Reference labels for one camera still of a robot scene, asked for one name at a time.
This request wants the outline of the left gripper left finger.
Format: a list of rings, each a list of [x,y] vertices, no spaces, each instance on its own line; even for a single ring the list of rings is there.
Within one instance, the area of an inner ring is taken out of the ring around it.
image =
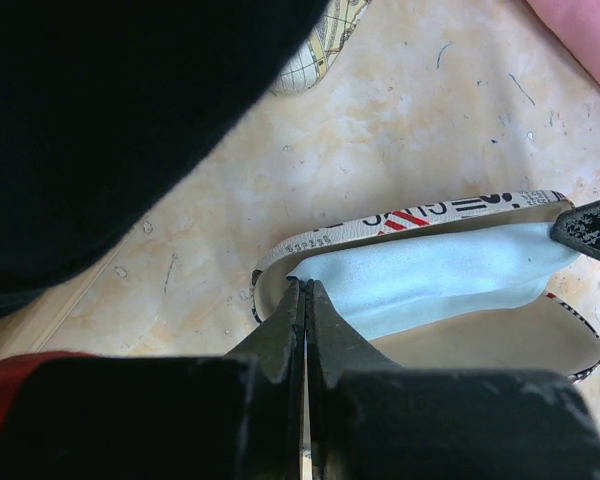
[[[0,361],[0,479],[297,479],[303,285],[222,356]]]

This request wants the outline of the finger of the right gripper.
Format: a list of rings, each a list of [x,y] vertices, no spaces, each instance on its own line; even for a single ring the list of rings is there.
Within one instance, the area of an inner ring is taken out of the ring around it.
[[[600,261],[600,199],[561,213],[549,236],[553,241]]]

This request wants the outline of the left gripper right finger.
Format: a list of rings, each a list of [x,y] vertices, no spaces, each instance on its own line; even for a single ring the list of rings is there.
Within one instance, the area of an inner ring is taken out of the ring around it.
[[[305,287],[317,479],[600,479],[600,433],[546,370],[410,370]]]

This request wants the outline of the square blue cleaning cloth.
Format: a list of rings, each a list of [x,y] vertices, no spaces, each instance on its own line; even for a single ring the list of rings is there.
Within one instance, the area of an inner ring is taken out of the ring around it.
[[[579,256],[549,230],[520,223],[383,242],[310,257],[288,276],[321,282],[338,314],[374,340],[531,303]]]

